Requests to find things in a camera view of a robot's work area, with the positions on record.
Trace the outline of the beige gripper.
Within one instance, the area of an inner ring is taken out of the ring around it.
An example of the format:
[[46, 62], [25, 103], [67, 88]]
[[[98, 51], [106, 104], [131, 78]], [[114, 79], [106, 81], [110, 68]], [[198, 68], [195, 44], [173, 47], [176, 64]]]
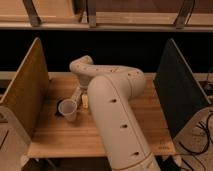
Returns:
[[74, 92], [71, 96], [71, 100], [74, 101], [77, 106], [82, 105], [84, 109], [89, 108], [89, 100], [88, 100], [88, 96], [87, 96], [87, 91], [80, 87], [77, 87], [74, 90]]

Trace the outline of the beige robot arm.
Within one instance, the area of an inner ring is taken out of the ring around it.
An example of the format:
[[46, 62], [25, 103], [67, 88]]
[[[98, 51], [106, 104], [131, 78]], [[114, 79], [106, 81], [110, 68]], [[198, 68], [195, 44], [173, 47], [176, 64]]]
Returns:
[[129, 104], [144, 91], [144, 73], [127, 66], [94, 65], [90, 56], [72, 61], [69, 67], [87, 90], [112, 171], [161, 171]]

